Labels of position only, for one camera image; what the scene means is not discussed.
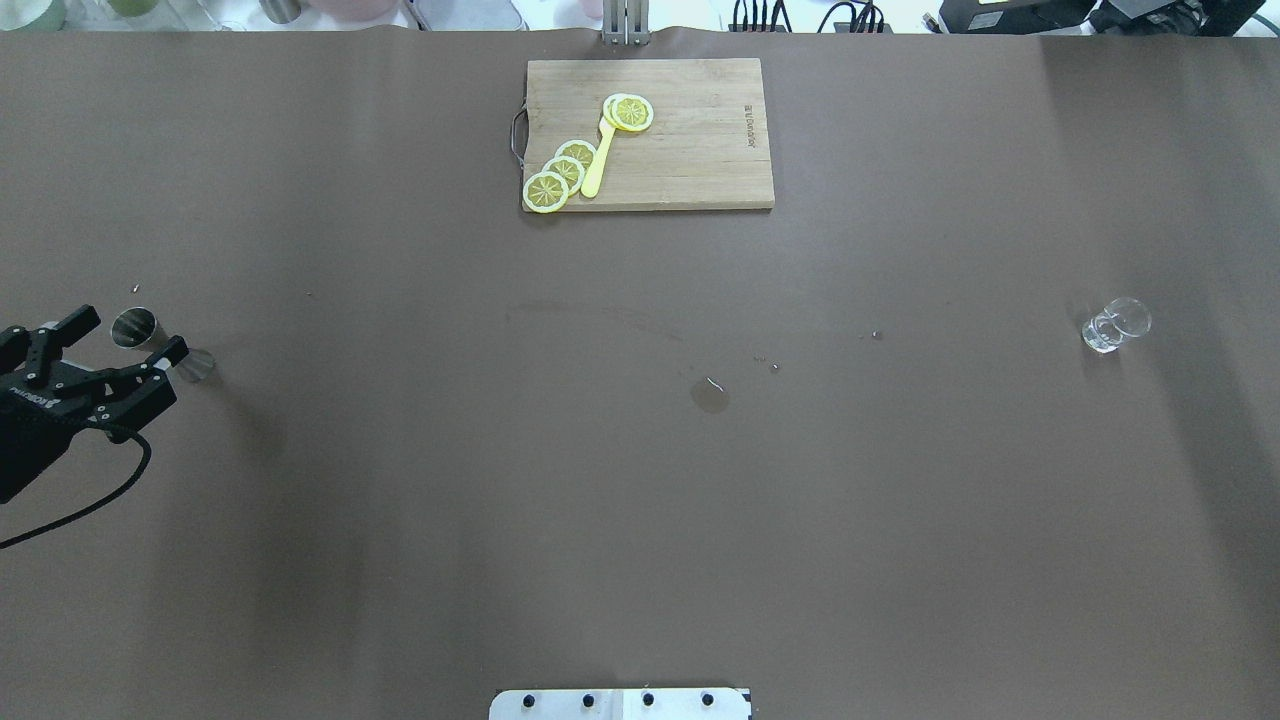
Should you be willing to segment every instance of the pink object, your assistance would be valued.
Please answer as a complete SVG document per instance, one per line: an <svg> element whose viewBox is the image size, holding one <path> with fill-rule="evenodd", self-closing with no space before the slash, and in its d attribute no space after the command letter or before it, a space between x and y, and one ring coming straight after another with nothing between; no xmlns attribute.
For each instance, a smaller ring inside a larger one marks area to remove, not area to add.
<svg viewBox="0 0 1280 720"><path fill-rule="evenodd" d="M307 4L335 20L371 20L396 6L397 0L307 0Z"/></svg>
<svg viewBox="0 0 1280 720"><path fill-rule="evenodd" d="M577 4L582 6L582 14L594 20L604 17L604 0L577 0Z"/></svg>

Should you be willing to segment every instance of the metal cylinder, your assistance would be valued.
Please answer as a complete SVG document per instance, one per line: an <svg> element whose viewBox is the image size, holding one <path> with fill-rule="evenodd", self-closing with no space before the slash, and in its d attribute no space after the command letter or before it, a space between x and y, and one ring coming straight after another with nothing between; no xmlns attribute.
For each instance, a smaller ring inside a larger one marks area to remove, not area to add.
<svg viewBox="0 0 1280 720"><path fill-rule="evenodd" d="M257 0L266 13L266 19L278 26L289 24L302 14L302 4L298 0Z"/></svg>
<svg viewBox="0 0 1280 720"><path fill-rule="evenodd" d="M124 350L155 352L169 342L169 333L160 327L155 313L146 307L129 307L111 323L111 342ZM187 356L174 365L178 377L188 383L198 383L214 372L214 356L205 350L187 348Z"/></svg>

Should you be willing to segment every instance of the white bracket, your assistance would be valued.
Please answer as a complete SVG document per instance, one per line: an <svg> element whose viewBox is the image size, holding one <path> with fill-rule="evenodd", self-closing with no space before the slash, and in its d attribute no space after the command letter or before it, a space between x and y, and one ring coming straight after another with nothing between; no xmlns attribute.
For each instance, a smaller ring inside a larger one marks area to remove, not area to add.
<svg viewBox="0 0 1280 720"><path fill-rule="evenodd" d="M751 720L745 688L506 691L489 720Z"/></svg>
<svg viewBox="0 0 1280 720"><path fill-rule="evenodd" d="M649 45L649 0L604 0L605 45Z"/></svg>

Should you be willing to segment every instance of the green object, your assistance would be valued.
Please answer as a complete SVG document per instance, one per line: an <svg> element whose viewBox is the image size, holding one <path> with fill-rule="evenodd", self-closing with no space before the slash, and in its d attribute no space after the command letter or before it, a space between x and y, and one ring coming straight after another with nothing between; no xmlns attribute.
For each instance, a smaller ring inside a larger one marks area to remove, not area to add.
<svg viewBox="0 0 1280 720"><path fill-rule="evenodd" d="M106 0L113 10L124 18L136 18L156 9L160 0Z"/></svg>
<svg viewBox="0 0 1280 720"><path fill-rule="evenodd" d="M64 0L0 0L0 31L52 32L65 20Z"/></svg>

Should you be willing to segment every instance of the jigger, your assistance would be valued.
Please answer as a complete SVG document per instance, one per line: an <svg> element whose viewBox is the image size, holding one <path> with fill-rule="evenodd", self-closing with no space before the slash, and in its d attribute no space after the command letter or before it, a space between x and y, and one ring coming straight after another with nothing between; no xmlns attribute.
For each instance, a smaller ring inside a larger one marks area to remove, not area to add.
<svg viewBox="0 0 1280 720"><path fill-rule="evenodd" d="M111 323L111 342L124 350L141 350L155 352L169 342L169 333L164 332L155 313L146 307L129 307L115 316ZM178 377L188 383L198 383L214 372L214 356L204 350L191 347L187 357L174 366Z"/></svg>

